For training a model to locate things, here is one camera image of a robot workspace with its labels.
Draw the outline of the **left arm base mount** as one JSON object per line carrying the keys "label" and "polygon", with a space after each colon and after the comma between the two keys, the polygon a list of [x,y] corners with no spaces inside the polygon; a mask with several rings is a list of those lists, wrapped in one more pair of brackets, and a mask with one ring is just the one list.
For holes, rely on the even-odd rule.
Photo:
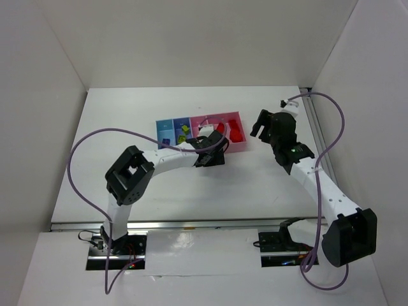
{"label": "left arm base mount", "polygon": [[[80,231],[77,237],[89,245],[85,269],[88,271],[104,270],[108,246],[102,236],[96,231],[86,229]],[[108,269],[121,270],[124,266],[129,265],[128,270],[144,270],[146,248],[146,232],[130,233],[123,246],[112,247]]]}

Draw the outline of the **white square lego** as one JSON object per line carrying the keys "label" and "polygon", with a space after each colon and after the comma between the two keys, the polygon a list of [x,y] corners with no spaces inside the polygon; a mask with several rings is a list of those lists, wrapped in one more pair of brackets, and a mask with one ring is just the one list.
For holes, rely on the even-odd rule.
{"label": "white square lego", "polygon": [[198,136],[209,137],[214,131],[213,125],[205,125],[199,128]]}

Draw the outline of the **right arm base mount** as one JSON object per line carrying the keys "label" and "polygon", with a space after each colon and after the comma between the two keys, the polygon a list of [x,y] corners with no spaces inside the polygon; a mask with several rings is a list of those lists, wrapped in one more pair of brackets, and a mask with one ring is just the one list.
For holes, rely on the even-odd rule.
{"label": "right arm base mount", "polygon": [[300,266],[302,260],[312,250],[312,246],[295,242],[289,233],[289,227],[300,225],[301,221],[304,221],[304,218],[295,217],[281,222],[277,231],[258,233],[258,240],[252,245],[260,251],[263,268]]}

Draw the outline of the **round red lego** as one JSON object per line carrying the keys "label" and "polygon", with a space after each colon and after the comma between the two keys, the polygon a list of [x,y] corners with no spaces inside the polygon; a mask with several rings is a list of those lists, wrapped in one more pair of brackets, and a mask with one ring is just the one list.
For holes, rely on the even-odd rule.
{"label": "round red lego", "polygon": [[233,143],[240,143],[244,141],[244,137],[239,129],[231,129],[229,132],[229,140]]}

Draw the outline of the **green lego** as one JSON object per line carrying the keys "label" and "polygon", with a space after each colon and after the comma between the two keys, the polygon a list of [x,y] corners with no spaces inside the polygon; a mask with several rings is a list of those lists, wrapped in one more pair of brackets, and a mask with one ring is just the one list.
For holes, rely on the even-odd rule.
{"label": "green lego", "polygon": [[187,138],[186,138],[185,135],[179,135],[178,138],[177,138],[177,143],[178,143],[178,144],[181,144],[181,143],[185,142],[186,139],[187,139]]}
{"label": "green lego", "polygon": [[188,135],[190,133],[190,128],[187,125],[183,125],[181,127],[181,130],[185,135]]}

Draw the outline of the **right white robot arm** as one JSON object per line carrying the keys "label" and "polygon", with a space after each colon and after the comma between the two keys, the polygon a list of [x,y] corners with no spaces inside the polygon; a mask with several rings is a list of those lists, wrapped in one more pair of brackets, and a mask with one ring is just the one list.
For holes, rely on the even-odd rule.
{"label": "right white robot arm", "polygon": [[262,110],[251,136],[271,145],[275,160],[296,179],[313,200],[321,198],[321,213],[328,224],[322,248],[327,260],[341,267],[376,251],[377,216],[361,209],[316,165],[314,153],[297,141],[296,121],[287,112]]}

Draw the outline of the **purple lego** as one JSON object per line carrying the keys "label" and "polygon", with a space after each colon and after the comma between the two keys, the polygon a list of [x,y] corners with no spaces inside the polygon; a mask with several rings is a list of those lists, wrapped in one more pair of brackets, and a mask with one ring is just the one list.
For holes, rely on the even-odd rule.
{"label": "purple lego", "polygon": [[163,138],[162,145],[163,146],[169,146],[170,145],[170,139],[169,138]]}

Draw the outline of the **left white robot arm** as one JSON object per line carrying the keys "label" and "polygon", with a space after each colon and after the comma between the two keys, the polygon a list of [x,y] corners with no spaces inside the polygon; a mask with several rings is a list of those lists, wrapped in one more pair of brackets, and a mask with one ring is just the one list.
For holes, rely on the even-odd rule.
{"label": "left white robot arm", "polygon": [[105,175],[108,217],[100,232],[105,243],[111,244],[111,251],[118,253],[128,243],[131,207],[142,198],[153,177],[178,168],[222,165],[228,147],[229,140],[218,131],[190,138],[173,149],[142,151],[128,147]]}

